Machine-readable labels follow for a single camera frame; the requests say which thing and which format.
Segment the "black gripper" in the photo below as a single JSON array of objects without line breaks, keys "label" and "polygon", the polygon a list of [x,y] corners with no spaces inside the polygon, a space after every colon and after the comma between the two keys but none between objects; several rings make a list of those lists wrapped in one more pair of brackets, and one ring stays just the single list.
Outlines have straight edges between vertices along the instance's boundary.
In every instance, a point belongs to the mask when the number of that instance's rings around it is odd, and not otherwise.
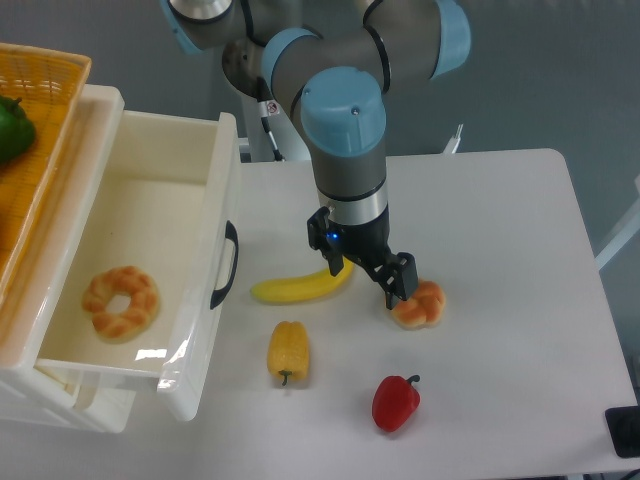
[{"label": "black gripper", "polygon": [[361,267],[385,292],[385,306],[393,309],[408,301],[418,287],[415,258],[407,252],[391,253],[389,210],[360,225],[343,225],[329,219],[330,210],[320,207],[307,220],[308,243],[327,261],[331,276],[344,268],[345,260]]}]

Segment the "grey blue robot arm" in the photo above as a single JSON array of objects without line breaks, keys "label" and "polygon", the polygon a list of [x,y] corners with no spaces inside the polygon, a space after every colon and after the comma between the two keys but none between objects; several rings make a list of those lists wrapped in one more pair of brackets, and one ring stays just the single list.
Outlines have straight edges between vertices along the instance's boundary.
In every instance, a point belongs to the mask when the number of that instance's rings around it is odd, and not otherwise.
[{"label": "grey blue robot arm", "polygon": [[354,32],[330,40],[306,27],[297,1],[165,1],[189,53],[243,42],[258,95],[275,102],[306,145],[319,209],[308,241],[337,275],[362,268],[388,308],[417,289],[414,257],[388,244],[385,95],[459,68],[471,29],[454,1],[366,1]]}]

